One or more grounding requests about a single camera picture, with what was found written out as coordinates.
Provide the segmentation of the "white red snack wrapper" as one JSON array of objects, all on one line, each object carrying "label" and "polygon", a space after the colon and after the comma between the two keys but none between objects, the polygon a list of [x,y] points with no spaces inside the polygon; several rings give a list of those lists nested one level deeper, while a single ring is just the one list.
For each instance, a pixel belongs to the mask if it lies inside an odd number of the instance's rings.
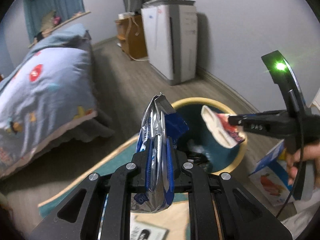
[{"label": "white red snack wrapper", "polygon": [[224,148],[234,148],[246,140],[244,132],[228,123],[229,114],[216,113],[208,106],[201,108],[201,117],[213,138]]}]

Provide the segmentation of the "teal and peach rug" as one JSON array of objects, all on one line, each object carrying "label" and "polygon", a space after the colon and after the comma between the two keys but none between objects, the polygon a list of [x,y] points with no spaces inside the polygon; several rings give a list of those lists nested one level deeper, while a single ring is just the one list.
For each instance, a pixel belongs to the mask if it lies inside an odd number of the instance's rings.
[{"label": "teal and peach rug", "polygon": [[[69,184],[58,194],[41,202],[38,205],[39,213],[45,218],[68,194],[92,172],[97,172],[101,176],[113,173],[116,168],[128,163],[135,153],[138,136],[135,135],[128,141],[120,145],[99,163],[83,173],[80,177]],[[186,193],[176,193],[174,202],[166,210],[159,213],[131,213],[132,233],[137,232],[137,225],[149,225],[152,232],[159,232],[165,229],[167,234],[163,239],[189,239],[189,206],[188,195]]]}]

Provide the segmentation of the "blue silver snack wrapper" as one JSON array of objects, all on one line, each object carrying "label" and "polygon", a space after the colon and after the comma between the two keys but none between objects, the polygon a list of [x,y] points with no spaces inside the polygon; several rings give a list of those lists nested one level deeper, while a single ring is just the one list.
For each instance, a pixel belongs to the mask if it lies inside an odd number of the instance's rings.
[{"label": "blue silver snack wrapper", "polygon": [[144,193],[133,194],[131,211],[157,213],[174,200],[174,148],[189,130],[164,94],[155,95],[144,111],[136,151],[146,153]]}]

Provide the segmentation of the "white booklet with black label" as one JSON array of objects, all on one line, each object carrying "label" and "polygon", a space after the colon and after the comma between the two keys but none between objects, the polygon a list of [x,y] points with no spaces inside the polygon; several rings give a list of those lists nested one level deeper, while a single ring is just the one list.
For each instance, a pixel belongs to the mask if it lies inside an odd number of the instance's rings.
[{"label": "white booklet with black label", "polygon": [[134,220],[130,224],[130,240],[162,240],[166,238],[168,231],[168,229]]}]

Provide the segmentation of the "teal yellow-rimmed trash bin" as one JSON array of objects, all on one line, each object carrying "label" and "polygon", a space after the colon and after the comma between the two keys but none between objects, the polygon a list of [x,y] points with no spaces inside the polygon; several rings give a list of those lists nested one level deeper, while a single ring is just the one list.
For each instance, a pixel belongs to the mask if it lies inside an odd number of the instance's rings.
[{"label": "teal yellow-rimmed trash bin", "polygon": [[188,147],[189,142],[196,148],[202,147],[201,153],[205,155],[211,165],[209,169],[215,175],[222,172],[233,172],[242,162],[247,150],[247,135],[242,133],[244,142],[234,148],[224,148],[208,131],[206,124],[201,118],[201,108],[208,106],[217,113],[235,114],[235,112],[223,103],[201,97],[185,98],[172,103],[172,107],[180,114],[189,126],[189,131],[182,136],[177,143],[180,151],[192,151]]}]

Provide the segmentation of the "blue cartoon duvet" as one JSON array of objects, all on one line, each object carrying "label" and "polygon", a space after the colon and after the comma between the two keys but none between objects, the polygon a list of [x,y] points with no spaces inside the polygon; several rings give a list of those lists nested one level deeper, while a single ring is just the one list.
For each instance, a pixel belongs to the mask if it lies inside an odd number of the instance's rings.
[{"label": "blue cartoon duvet", "polygon": [[1,82],[1,177],[98,114],[91,38],[75,24],[42,39]]}]

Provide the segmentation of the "blue white cardboard box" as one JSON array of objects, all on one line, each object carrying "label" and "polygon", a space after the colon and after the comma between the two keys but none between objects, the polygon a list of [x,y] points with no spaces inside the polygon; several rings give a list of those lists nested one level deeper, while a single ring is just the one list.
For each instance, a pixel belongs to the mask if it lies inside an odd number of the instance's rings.
[{"label": "blue white cardboard box", "polygon": [[284,142],[280,141],[256,163],[248,176],[273,206],[283,205],[292,189],[288,184],[285,157]]}]

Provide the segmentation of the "wooden side cabinet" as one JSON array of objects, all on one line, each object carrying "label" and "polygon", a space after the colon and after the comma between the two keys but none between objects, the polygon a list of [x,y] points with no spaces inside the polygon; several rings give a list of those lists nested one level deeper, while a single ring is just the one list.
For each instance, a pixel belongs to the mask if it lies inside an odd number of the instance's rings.
[{"label": "wooden side cabinet", "polygon": [[131,60],[147,57],[143,21],[141,15],[131,16],[122,20],[115,20],[117,39],[122,51]]}]

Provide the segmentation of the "teal curtain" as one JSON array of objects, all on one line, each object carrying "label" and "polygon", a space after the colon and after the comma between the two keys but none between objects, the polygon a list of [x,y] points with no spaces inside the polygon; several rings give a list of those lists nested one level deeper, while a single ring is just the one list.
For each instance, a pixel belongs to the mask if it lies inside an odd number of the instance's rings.
[{"label": "teal curtain", "polygon": [[83,0],[23,0],[29,42],[46,29],[54,27],[54,18],[65,22],[85,12]]}]

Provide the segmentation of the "white air purifier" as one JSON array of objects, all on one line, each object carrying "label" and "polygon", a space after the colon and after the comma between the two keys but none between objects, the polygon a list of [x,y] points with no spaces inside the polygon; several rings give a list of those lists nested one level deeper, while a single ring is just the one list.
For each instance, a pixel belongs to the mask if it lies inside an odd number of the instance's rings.
[{"label": "white air purifier", "polygon": [[141,9],[149,63],[171,86],[195,78],[197,10],[192,0],[153,0]]}]

